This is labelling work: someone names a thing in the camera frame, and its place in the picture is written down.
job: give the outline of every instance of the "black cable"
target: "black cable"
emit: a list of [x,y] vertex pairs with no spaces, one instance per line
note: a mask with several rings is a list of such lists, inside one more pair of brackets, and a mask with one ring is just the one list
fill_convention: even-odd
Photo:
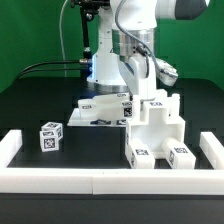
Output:
[[33,69],[29,71],[25,71],[23,73],[19,73],[16,78],[14,79],[13,83],[15,83],[17,80],[19,80],[22,76],[33,73],[33,72],[57,72],[57,71],[80,71],[85,68],[58,68],[58,69]]
[[30,65],[28,67],[26,67],[25,69],[23,69],[21,73],[26,72],[28,70],[31,70],[33,68],[39,67],[39,66],[43,66],[43,65],[63,65],[63,64],[78,64],[79,60],[67,60],[67,61],[45,61],[45,62],[40,62],[34,65]]
[[146,76],[147,79],[149,77],[149,56],[147,53],[145,53],[145,60],[146,60]]

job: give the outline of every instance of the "robotic arm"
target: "robotic arm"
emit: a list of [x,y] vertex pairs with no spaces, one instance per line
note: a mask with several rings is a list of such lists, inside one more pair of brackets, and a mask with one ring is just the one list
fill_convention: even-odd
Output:
[[82,7],[89,21],[99,14],[99,49],[87,78],[89,86],[123,92],[127,84],[132,94],[151,99],[156,76],[166,85],[178,77],[172,66],[154,56],[156,18],[194,19],[209,0],[72,0],[72,4]]

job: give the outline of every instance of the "cube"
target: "cube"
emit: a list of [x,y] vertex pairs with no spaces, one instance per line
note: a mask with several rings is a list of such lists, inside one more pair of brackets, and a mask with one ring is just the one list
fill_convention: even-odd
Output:
[[56,122],[48,122],[44,126],[42,126],[42,131],[50,131],[54,130],[58,135],[58,140],[63,138],[63,127],[61,123]]
[[43,152],[59,150],[58,134],[54,130],[40,131],[40,146]]

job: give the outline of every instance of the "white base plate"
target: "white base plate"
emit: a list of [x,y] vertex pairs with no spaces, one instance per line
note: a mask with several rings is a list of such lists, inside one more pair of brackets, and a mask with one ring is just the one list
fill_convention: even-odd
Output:
[[126,120],[113,120],[113,121],[105,121],[105,120],[83,120],[80,117],[79,108],[75,108],[72,112],[72,115],[68,121],[68,126],[93,126],[93,127],[125,127]]

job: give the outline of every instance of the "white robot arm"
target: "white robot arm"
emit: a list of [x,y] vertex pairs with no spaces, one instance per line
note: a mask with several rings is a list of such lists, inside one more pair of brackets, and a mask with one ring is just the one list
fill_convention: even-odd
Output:
[[[178,77],[176,69],[154,56],[156,18],[194,19],[208,3],[209,0],[79,1],[88,14],[91,10],[99,11],[99,49],[93,56],[92,75],[87,79],[90,86],[115,92],[127,92],[128,87],[131,95],[137,95],[141,101],[155,100],[160,94],[156,90],[156,76],[170,86]],[[94,114],[91,119],[123,119],[120,115],[115,118],[115,113],[111,113],[111,118],[98,116],[110,114],[111,105],[108,111],[105,108],[114,100],[114,111],[122,111],[121,98],[111,97],[79,102],[81,117]]]
[[[156,76],[166,85],[173,85],[177,79],[176,70],[168,63],[155,60],[152,56],[156,18],[194,19],[207,8],[209,0],[110,0],[103,2],[106,6],[99,9],[99,49],[93,56],[93,73],[87,79],[88,84],[104,91],[123,92],[126,89],[126,83],[133,94],[136,94],[136,90],[138,91],[139,88],[142,91],[145,89],[143,91],[145,93],[151,92],[143,98],[152,98],[154,94],[155,72]],[[136,79],[141,76],[145,78],[143,73],[146,73],[147,70],[145,59],[136,51],[139,42],[122,32],[115,23],[115,15],[120,4],[122,5],[118,19],[120,26],[144,42],[151,50],[151,53],[148,52],[151,54],[149,58],[149,88],[144,88],[146,80],[141,82]],[[125,62],[123,65],[117,61],[116,55],[121,62]],[[135,71],[135,73],[141,73],[135,74],[135,79],[133,67],[136,66],[133,65],[131,57],[140,63],[136,66],[142,68],[142,71]]]

